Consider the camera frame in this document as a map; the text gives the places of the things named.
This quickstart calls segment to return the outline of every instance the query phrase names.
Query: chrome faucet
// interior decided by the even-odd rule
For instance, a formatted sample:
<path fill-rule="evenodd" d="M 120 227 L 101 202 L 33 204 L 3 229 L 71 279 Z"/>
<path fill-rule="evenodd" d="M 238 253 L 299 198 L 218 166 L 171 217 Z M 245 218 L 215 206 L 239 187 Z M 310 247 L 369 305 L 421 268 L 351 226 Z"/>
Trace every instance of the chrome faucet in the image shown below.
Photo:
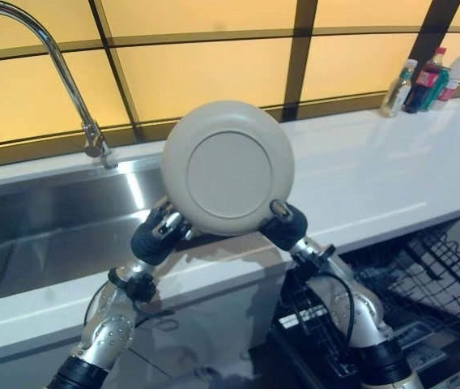
<path fill-rule="evenodd" d="M 68 91 L 79 116 L 81 117 L 81 126 L 84 134 L 86 135 L 84 152 L 86 152 L 86 154 L 90 157 L 100 157 L 102 164 L 107 169 L 117 167 L 117 163 L 109 158 L 111 151 L 108 144 L 106 143 L 102 132 L 100 132 L 99 126 L 87 110 L 84 100 L 77 89 L 77 85 L 75 85 L 75 81 L 71 76 L 70 70 L 59 51 L 58 45 L 55 43 L 55 40 L 49 32 L 46 31 L 46 29 L 27 12 L 17 6 L 9 4 L 8 2 L 0 2 L 0 15 L 17 20 L 36 34 L 41 40 L 41 43 L 43 43 L 43 46 L 48 51 L 50 58 L 52 58 L 52 62 L 61 76 L 61 80 L 65 84 L 65 88 Z"/>

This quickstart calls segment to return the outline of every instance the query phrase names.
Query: wall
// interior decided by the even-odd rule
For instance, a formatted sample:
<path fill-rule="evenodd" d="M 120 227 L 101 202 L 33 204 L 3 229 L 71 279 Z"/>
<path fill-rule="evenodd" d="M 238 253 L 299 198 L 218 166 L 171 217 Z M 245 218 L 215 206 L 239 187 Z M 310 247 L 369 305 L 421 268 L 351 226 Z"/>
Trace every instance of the wall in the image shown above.
<path fill-rule="evenodd" d="M 460 0 L 12 2 L 55 37 L 112 145 L 164 139 L 212 100 L 280 121 L 372 108 L 409 56 L 422 64 L 441 43 L 446 64 L 460 53 Z M 0 165 L 82 146 L 40 42 L 0 16 Z"/>

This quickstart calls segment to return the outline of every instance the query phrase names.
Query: silver robot arm segment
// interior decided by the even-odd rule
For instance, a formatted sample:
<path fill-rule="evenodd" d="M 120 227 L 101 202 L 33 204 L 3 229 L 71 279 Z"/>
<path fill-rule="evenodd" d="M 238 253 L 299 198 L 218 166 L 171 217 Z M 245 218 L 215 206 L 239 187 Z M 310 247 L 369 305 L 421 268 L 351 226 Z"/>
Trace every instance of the silver robot arm segment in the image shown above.
<path fill-rule="evenodd" d="M 79 344 L 59 368 L 47 389 L 99 389 L 118 357 L 131 345 L 139 302 L 155 295 L 152 272 L 188 234 L 190 224 L 167 199 L 151 210 L 131 239 L 136 258 L 109 271 L 109 281 L 93 301 L 95 312 Z"/>
<path fill-rule="evenodd" d="M 423 389 L 412 372 L 404 352 L 394 339 L 392 328 L 383 320 L 383 305 L 371 290 L 354 279 L 352 269 L 334 253 L 331 245 L 321 247 L 306 237 L 305 215 L 290 204 L 274 200 L 275 218 L 260 232 L 278 248 L 288 251 L 299 274 L 327 308 L 333 324 L 347 338 L 351 299 L 354 315 L 348 347 L 357 351 L 362 385 L 368 389 Z"/>

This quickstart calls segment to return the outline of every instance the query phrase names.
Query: stainless steel sink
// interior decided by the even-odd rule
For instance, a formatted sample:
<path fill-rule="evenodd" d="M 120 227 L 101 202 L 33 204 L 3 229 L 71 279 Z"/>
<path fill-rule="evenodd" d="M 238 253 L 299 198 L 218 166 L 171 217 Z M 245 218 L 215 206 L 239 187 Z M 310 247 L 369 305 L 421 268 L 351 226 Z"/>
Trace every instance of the stainless steel sink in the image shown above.
<path fill-rule="evenodd" d="M 0 185 L 0 297 L 123 264 L 163 195 L 157 156 Z"/>

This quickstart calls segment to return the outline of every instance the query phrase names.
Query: dishwasher rack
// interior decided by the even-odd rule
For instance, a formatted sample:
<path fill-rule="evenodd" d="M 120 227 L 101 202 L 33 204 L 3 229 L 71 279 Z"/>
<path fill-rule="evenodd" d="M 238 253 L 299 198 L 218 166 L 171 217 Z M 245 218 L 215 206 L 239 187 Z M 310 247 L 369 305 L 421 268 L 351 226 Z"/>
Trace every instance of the dishwasher rack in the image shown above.
<path fill-rule="evenodd" d="M 448 239 L 441 224 L 360 253 L 343 255 L 355 278 L 380 298 L 385 321 L 408 348 L 460 322 L 460 247 Z M 300 324 L 308 341 L 327 355 L 340 377 L 357 371 L 339 355 L 344 341 L 320 299 L 303 282 L 296 269 L 287 275 L 276 318 L 283 328 Z"/>

